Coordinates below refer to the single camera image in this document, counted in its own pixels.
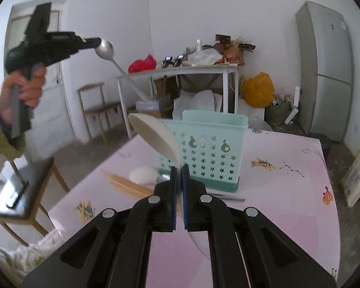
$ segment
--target sticker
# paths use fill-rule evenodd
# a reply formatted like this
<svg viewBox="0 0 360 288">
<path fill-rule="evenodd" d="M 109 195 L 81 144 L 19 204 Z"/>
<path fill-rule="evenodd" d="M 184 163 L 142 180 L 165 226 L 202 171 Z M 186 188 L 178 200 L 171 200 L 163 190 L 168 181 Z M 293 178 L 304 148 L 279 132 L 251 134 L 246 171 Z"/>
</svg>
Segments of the sticker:
<svg viewBox="0 0 360 288">
<path fill-rule="evenodd" d="M 302 175 L 302 174 L 299 172 L 299 170 L 292 170 L 291 167 L 290 167 L 289 165 L 287 165 L 287 164 L 283 165 L 283 166 L 280 167 L 279 169 L 283 169 L 283 168 L 285 168 L 285 167 L 287 167 L 287 170 L 289 170 L 289 171 L 287 171 L 287 174 L 289 174 L 290 172 L 297 172 L 297 173 L 300 174 L 302 177 L 304 177 L 304 175 Z"/>
<path fill-rule="evenodd" d="M 330 204 L 331 201 L 333 201 L 333 196 L 332 194 L 330 193 L 330 191 L 328 190 L 328 187 L 325 186 L 325 190 L 326 192 L 323 193 L 323 203 L 328 206 Z"/>
<path fill-rule="evenodd" d="M 269 171 L 275 169 L 273 164 L 269 163 L 267 160 L 262 160 L 260 158 L 256 158 L 256 160 L 252 160 L 251 163 L 252 163 L 251 168 L 258 166 Z"/>
<path fill-rule="evenodd" d="M 80 212 L 80 220 L 82 225 L 85 225 L 95 217 L 95 209 L 92 208 L 90 201 L 87 202 L 87 205 L 85 205 L 83 202 L 79 203 L 79 205 L 76 207 L 76 210 Z"/>
</svg>

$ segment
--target mint green utensil holder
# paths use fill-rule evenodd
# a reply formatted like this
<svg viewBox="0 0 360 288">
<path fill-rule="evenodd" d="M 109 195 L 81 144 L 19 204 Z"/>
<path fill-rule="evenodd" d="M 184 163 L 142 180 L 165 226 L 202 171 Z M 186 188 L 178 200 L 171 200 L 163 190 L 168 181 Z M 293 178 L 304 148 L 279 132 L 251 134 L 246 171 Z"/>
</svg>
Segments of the mint green utensil holder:
<svg viewBox="0 0 360 288">
<path fill-rule="evenodd" d="M 162 119 L 174 133 L 182 164 L 192 179 L 206 187 L 235 192 L 241 168 L 243 137 L 248 128 L 244 115 L 205 110 L 185 110 L 183 120 Z M 158 155 L 160 173 L 169 174 L 174 162 Z"/>
</svg>

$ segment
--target yellow plastic bag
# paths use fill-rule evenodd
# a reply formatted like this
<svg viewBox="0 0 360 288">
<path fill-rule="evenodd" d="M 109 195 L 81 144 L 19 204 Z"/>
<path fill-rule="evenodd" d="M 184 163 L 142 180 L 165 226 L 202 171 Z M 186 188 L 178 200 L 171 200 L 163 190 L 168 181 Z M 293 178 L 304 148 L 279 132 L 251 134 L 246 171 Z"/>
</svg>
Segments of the yellow plastic bag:
<svg viewBox="0 0 360 288">
<path fill-rule="evenodd" d="M 259 73 L 241 85 L 241 97 L 252 107 L 265 108 L 273 101 L 275 89 L 269 74 Z"/>
</svg>

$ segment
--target cell phone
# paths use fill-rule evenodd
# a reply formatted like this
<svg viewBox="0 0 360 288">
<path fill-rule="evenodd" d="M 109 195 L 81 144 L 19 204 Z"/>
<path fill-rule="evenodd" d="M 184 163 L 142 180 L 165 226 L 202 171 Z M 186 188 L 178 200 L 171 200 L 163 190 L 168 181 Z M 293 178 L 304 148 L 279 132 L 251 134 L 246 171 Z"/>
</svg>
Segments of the cell phone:
<svg viewBox="0 0 360 288">
<path fill-rule="evenodd" d="M 14 185 L 14 188 L 13 188 L 13 193 L 11 194 L 11 196 L 9 197 L 7 203 L 6 203 L 6 206 L 8 208 L 15 208 L 18 201 L 20 200 L 22 194 L 24 193 L 25 189 L 27 188 L 28 186 L 28 182 L 25 182 L 25 183 L 16 183 Z"/>
<path fill-rule="evenodd" d="M 175 60 L 174 67 L 179 67 L 183 61 L 184 55 L 179 55 Z"/>
<path fill-rule="evenodd" d="M 167 68 L 172 62 L 172 56 L 167 56 L 163 61 L 163 68 Z"/>
</svg>

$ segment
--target wooden chair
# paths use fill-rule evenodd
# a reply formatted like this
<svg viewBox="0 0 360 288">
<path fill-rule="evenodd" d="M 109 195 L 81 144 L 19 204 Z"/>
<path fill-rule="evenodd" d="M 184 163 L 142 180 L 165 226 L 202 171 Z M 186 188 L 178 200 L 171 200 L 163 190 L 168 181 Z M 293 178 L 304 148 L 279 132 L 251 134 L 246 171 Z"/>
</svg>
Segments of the wooden chair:
<svg viewBox="0 0 360 288">
<path fill-rule="evenodd" d="M 11 162 L 11 165 L 13 168 L 16 168 L 13 162 Z M 28 181 L 29 185 L 20 196 L 20 200 L 16 206 L 11 209 L 6 206 L 6 203 L 13 192 L 13 188 L 21 185 L 21 182 L 16 175 L 13 175 L 10 180 L 6 182 L 0 193 L 0 224 L 22 245 L 28 246 L 27 242 L 10 229 L 7 223 L 31 225 L 43 236 L 47 235 L 48 232 L 36 221 L 35 217 L 38 209 L 49 217 L 47 210 L 45 210 L 40 203 L 48 180 L 51 175 L 54 174 L 66 192 L 69 192 L 69 188 L 56 168 L 54 158 L 31 163 L 21 168 L 19 172 L 21 176 Z"/>
<path fill-rule="evenodd" d="M 87 84 L 87 85 L 79 88 L 78 93 L 79 93 L 79 98 L 80 98 L 81 111 L 82 111 L 83 116 L 84 116 L 85 127 L 87 128 L 87 132 L 89 134 L 89 137 L 92 138 L 92 135 L 91 135 L 91 133 L 89 131 L 87 115 L 96 117 L 96 119 L 97 119 L 97 121 L 98 121 L 98 123 L 100 125 L 101 135 L 103 137 L 104 143 L 107 144 L 106 137 L 105 137 L 105 134 L 104 134 L 103 125 L 101 124 L 100 114 L 102 114 L 102 113 L 105 114 L 106 120 L 107 120 L 107 125 L 108 125 L 108 130 L 110 130 L 108 111 L 116 108 L 117 112 L 119 114 L 121 114 L 121 103 L 120 102 L 105 103 L 105 101 L 104 101 L 104 93 L 103 93 L 103 85 L 104 85 L 104 82 Z M 92 106 L 90 108 L 84 109 L 83 99 L 81 98 L 81 92 L 91 90 L 91 89 L 96 89 L 96 88 L 100 89 L 102 103 L 99 104 L 99 105 L 95 105 L 95 106 Z"/>
</svg>

